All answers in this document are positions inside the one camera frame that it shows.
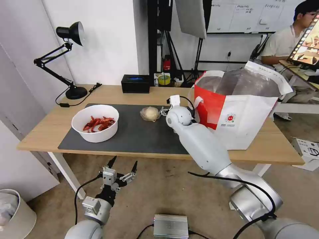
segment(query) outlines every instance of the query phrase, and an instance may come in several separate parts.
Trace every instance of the white shirt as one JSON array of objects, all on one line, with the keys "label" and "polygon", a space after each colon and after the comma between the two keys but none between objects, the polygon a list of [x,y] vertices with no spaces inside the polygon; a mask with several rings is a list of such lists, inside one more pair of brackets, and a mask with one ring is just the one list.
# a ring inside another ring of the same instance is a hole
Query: white shirt
[{"label": "white shirt", "polygon": [[[270,36],[260,56],[289,56],[302,35],[303,32],[299,36],[296,36],[292,25],[284,28]],[[283,69],[283,66],[280,64],[276,64],[274,67],[277,71]]]}]

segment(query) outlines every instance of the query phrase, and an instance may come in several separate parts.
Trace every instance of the black tissue box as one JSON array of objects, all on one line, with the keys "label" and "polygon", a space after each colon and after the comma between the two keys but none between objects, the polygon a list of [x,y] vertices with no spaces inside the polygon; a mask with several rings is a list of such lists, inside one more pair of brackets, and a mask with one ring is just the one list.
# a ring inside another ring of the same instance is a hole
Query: black tissue box
[{"label": "black tissue box", "polygon": [[121,81],[123,93],[149,93],[148,75],[124,75]]}]

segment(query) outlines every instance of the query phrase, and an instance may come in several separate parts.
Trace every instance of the wooden table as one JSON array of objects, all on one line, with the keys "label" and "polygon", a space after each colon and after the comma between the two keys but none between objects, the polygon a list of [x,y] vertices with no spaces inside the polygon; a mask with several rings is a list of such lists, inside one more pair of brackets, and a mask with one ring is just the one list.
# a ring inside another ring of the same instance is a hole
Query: wooden table
[{"label": "wooden table", "polygon": [[[90,89],[93,85],[83,85]],[[127,153],[106,151],[61,150],[58,146],[71,127],[73,116],[89,103],[97,104],[127,104],[127,105],[165,105],[166,99],[171,95],[188,96],[188,88],[162,88],[151,87],[149,94],[123,94],[121,86],[103,85],[95,90],[82,104],[70,108],[56,106],[18,145],[19,150],[48,152],[65,176],[74,191],[80,186],[75,175],[71,171],[62,153],[119,155],[147,158],[171,158],[188,159],[189,155],[154,154],[154,153]],[[182,105],[186,106],[186,100],[182,99]],[[304,162],[293,149],[288,140],[280,132],[277,126],[267,119],[257,134],[256,138],[247,150],[229,151],[230,159],[235,162],[251,162],[257,164],[254,171],[260,176],[271,164],[303,165]],[[79,191],[79,197],[85,197],[84,190]]]},{"label": "wooden table", "polygon": [[[296,81],[302,81],[313,89],[314,91],[319,90],[319,85],[308,82],[309,76],[305,75],[300,68],[292,65],[290,62],[285,60],[280,60],[279,63],[284,66],[285,71],[289,71],[293,74],[291,79],[289,80],[289,85],[293,85]],[[319,114],[319,104],[297,104],[297,103],[287,103],[287,101],[291,98],[291,95],[281,97],[282,102],[277,104],[276,108],[273,112],[281,112],[281,113],[299,113],[299,114]]]}]

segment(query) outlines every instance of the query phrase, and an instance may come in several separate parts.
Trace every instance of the red and white bag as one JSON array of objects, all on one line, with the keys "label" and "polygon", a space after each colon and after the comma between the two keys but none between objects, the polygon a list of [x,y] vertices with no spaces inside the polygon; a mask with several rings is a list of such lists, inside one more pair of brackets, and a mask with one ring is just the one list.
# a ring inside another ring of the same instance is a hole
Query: red and white bag
[{"label": "red and white bag", "polygon": [[197,122],[229,149],[247,149],[279,96],[292,92],[285,78],[248,61],[234,71],[206,71],[195,82]]}]

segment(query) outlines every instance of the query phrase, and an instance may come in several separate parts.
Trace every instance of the trash can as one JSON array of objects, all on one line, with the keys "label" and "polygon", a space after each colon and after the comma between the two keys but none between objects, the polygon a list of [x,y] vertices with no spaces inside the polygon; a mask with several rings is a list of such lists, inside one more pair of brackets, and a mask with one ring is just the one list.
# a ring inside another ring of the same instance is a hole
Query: trash can
[{"label": "trash can", "polygon": [[19,204],[11,220],[0,231],[0,239],[24,239],[33,229],[37,221],[36,213],[26,204],[20,194],[13,189],[2,189],[0,193],[16,195]]}]

